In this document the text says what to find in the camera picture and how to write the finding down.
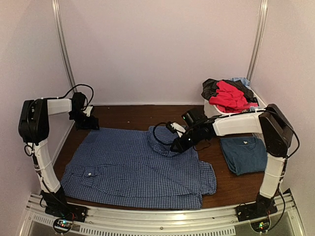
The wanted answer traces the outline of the blue checkered shirt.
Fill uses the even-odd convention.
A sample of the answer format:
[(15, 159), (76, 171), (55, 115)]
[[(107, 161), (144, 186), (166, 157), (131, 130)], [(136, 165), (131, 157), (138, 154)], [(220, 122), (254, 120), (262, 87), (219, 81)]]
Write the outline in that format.
[(65, 168), (65, 194), (124, 207), (200, 209), (202, 197), (217, 191), (215, 172), (193, 149), (171, 152), (177, 136), (163, 126), (91, 131)]

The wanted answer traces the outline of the blue polo shirt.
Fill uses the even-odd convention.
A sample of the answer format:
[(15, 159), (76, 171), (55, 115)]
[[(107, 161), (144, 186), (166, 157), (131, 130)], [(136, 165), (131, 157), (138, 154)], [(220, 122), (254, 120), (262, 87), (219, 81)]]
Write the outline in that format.
[(229, 170), (238, 176), (263, 172), (266, 168), (265, 145), (255, 136), (221, 138), (220, 147)]

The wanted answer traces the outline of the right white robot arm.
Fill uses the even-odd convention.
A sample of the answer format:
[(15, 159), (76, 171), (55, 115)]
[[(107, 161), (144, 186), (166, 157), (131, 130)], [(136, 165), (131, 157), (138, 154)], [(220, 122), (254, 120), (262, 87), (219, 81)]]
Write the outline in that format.
[(264, 216), (271, 209), (271, 199), (275, 196), (282, 182), (288, 159), (288, 153), (295, 131), (276, 104), (269, 104), (263, 109), (207, 117), (197, 109), (183, 114), (187, 127), (176, 122), (168, 122), (166, 127), (178, 137), (170, 144), (173, 152), (183, 153), (200, 141), (226, 135), (255, 134), (262, 141), (267, 152), (267, 164), (259, 190), (262, 197), (252, 206), (257, 217)]

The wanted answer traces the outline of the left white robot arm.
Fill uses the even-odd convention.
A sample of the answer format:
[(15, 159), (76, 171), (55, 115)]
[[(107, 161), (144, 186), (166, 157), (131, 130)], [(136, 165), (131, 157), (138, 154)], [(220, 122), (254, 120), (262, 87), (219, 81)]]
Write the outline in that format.
[(77, 129), (99, 130), (98, 118), (93, 116), (94, 109), (94, 105), (86, 102), (86, 96), (81, 92), (74, 93), (71, 98), (49, 97), (24, 101), (18, 132), (25, 143), (25, 153), (32, 158), (43, 192), (56, 194), (61, 189), (48, 150), (49, 117), (69, 114), (69, 120), (74, 121)]

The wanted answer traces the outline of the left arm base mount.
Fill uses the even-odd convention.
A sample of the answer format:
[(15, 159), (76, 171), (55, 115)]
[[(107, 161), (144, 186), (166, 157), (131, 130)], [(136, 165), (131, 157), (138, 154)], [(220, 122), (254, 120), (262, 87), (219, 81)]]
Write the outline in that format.
[(66, 197), (62, 189), (57, 193), (47, 193), (42, 190), (41, 196), (46, 203), (46, 214), (66, 219), (68, 221), (85, 222), (87, 208), (84, 206), (69, 204), (66, 201)]

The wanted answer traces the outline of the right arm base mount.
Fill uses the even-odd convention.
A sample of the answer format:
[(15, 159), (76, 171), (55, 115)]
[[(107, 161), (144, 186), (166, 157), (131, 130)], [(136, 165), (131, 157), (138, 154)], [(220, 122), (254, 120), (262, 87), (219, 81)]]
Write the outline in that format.
[(235, 208), (239, 222), (253, 220), (261, 217), (267, 217), (270, 214), (277, 213), (274, 197), (266, 198), (260, 193), (257, 194), (253, 203), (240, 204)]

